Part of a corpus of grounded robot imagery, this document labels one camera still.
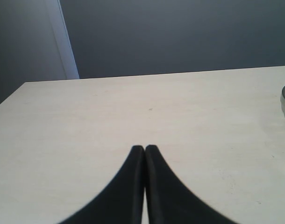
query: black object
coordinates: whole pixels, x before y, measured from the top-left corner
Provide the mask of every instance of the black object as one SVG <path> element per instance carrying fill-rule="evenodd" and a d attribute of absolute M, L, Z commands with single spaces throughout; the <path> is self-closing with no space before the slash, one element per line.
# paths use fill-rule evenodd
<path fill-rule="evenodd" d="M 234 224 L 197 198 L 176 177 L 157 146 L 145 151 L 150 224 Z"/>
<path fill-rule="evenodd" d="M 87 206 L 61 224 L 140 224 L 144 149 L 133 146 L 113 180 Z"/>

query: white door frame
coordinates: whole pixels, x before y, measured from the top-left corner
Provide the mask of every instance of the white door frame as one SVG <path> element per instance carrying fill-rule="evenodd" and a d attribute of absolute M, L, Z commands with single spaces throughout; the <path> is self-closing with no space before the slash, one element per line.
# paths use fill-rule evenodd
<path fill-rule="evenodd" d="M 59 0 L 44 0 L 67 79 L 79 79 Z"/>

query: gray wall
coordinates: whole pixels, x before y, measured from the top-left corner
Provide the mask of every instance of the gray wall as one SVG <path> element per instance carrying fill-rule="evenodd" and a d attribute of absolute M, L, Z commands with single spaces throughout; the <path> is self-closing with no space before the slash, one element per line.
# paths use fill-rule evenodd
<path fill-rule="evenodd" d="M 24 82 L 66 79 L 44 0 L 0 0 L 0 103 Z"/>
<path fill-rule="evenodd" d="M 285 0 L 61 0 L 81 78 L 285 65 Z"/>

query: table top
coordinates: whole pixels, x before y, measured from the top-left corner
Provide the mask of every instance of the table top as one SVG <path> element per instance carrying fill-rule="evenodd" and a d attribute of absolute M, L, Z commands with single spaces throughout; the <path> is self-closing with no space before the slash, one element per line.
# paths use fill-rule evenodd
<path fill-rule="evenodd" d="M 285 66 L 25 83 L 0 105 L 0 224 L 67 218 L 137 144 L 229 218 L 285 223 L 284 85 Z"/>

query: white table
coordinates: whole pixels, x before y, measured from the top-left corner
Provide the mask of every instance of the white table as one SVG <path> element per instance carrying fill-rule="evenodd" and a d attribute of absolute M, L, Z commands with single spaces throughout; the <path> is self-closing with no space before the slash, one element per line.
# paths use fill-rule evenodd
<path fill-rule="evenodd" d="M 0 105 L 0 224 L 68 217 L 134 144 L 235 221 L 284 224 L 284 85 L 285 66 L 25 83 Z"/>

